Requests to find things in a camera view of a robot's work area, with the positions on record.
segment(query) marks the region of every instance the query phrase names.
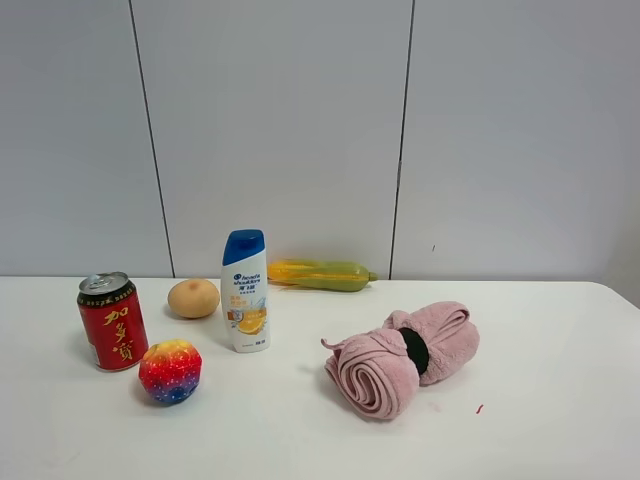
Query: red can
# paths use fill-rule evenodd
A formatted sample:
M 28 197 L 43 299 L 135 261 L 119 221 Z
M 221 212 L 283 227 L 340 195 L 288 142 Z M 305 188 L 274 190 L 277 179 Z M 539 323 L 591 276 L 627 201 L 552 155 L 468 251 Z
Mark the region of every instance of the red can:
M 149 348 L 136 286 L 122 272 L 80 283 L 78 308 L 96 365 L 115 372 L 133 367 Z

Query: blue bottle cap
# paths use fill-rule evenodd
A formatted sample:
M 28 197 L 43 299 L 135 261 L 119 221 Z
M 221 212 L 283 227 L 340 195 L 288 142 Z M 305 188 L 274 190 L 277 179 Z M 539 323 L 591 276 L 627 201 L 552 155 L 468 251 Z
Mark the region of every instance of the blue bottle cap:
M 262 230 L 235 230 L 229 234 L 227 246 L 224 247 L 222 266 L 252 257 L 263 250 L 264 234 Z

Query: potato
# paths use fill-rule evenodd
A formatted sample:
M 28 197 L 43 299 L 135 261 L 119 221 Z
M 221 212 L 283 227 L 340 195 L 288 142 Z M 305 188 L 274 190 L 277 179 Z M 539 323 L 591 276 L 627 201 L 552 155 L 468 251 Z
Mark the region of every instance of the potato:
M 204 278 L 190 278 L 175 285 L 167 297 L 173 313 L 184 318 L 211 315 L 220 303 L 220 292 Z

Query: white wall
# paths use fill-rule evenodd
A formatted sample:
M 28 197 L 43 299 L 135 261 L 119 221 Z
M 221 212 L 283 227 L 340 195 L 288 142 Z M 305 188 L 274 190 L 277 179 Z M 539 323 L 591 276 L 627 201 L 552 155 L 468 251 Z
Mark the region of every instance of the white wall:
M 171 275 L 126 1 L 0 7 L 0 274 Z
M 394 278 L 602 277 L 639 160 L 639 18 L 418 0 Z
M 176 275 L 229 232 L 388 274 L 410 0 L 134 0 Z

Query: can lid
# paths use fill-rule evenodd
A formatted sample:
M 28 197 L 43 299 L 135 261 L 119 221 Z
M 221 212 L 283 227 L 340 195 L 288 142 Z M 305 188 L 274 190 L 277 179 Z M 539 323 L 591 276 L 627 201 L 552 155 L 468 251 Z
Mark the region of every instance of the can lid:
M 235 230 L 229 234 L 222 257 L 222 266 L 252 257 L 264 250 L 262 230 Z
M 96 273 L 80 282 L 80 292 L 85 295 L 103 295 L 124 287 L 128 281 L 129 277 L 126 273 Z

